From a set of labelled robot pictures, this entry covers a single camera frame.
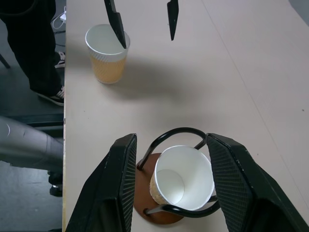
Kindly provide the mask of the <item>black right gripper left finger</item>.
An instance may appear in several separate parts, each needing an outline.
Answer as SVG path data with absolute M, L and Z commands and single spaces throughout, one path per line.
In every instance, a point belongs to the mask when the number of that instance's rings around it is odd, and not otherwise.
M 68 232 L 129 232 L 135 194 L 137 135 L 117 139 L 88 177 Z

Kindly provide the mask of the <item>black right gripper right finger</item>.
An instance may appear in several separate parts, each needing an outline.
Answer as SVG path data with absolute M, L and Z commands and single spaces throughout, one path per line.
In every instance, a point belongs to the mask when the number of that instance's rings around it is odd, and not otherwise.
M 231 138 L 207 134 L 216 195 L 230 232 L 307 232 L 282 188 Z

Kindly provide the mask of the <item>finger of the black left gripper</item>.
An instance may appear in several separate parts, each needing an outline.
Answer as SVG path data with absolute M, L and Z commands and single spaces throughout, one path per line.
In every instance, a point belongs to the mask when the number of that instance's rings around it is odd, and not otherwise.
M 107 11 L 109 23 L 118 41 L 120 42 L 122 47 L 126 49 L 126 38 L 125 38 L 123 23 L 122 23 L 120 13 L 116 11 L 114 0 L 104 0 L 104 3 L 105 3 L 105 8 Z
M 168 10 L 170 37 L 171 40 L 173 41 L 176 33 L 177 20 L 179 14 L 178 0 L 170 0 L 167 3 L 167 10 Z

